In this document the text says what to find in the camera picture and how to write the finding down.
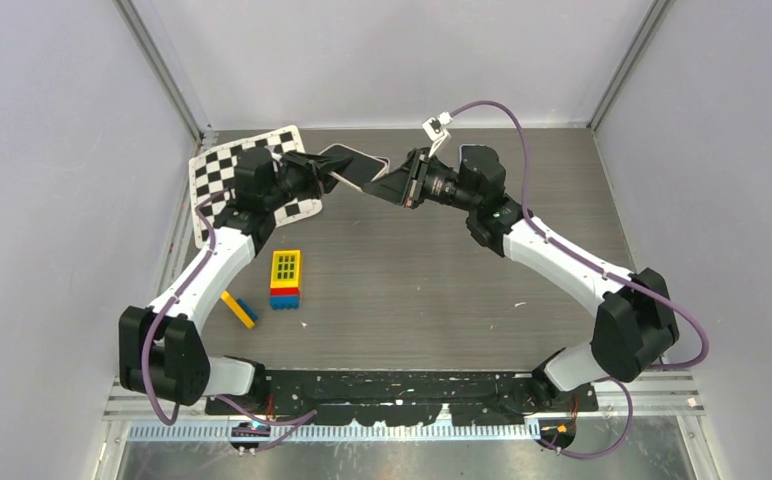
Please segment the beige phone case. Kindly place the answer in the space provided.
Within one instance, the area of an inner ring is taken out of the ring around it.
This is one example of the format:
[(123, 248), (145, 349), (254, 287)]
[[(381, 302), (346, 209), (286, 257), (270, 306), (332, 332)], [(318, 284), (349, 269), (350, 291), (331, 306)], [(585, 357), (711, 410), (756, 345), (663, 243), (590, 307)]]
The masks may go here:
[(372, 156), (344, 144), (335, 143), (320, 152), (324, 156), (350, 157), (351, 162), (331, 176), (358, 191), (362, 186), (389, 172), (390, 161), (386, 157)]

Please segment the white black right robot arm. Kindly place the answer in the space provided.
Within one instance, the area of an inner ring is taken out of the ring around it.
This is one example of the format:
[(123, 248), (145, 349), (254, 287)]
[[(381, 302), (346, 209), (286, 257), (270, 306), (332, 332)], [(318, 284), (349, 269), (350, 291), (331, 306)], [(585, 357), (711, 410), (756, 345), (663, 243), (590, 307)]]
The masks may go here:
[(404, 208), (430, 200), (466, 211), (479, 245), (531, 268), (594, 316), (588, 342), (561, 349), (532, 371), (539, 406), (558, 410), (593, 381), (636, 379), (679, 338), (664, 278), (650, 268), (634, 273), (604, 262), (556, 234), (506, 193), (505, 180), (494, 149), (463, 145), (457, 169), (414, 149), (398, 170), (362, 190)]

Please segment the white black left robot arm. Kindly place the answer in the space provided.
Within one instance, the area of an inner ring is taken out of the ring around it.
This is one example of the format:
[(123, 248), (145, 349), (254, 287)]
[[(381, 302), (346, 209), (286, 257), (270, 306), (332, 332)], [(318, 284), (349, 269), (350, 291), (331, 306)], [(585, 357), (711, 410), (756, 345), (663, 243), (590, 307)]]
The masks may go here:
[(197, 257), (163, 294), (145, 307), (127, 307), (118, 321), (120, 384), (145, 394), (163, 423), (174, 421), (163, 401), (180, 408), (230, 394), (246, 414), (267, 405), (269, 389), (255, 378), (256, 365), (209, 356), (201, 331), (222, 292), (274, 232), (276, 211), (331, 192), (351, 162), (349, 155), (247, 149), (235, 157), (231, 184), (195, 207), (208, 229)]

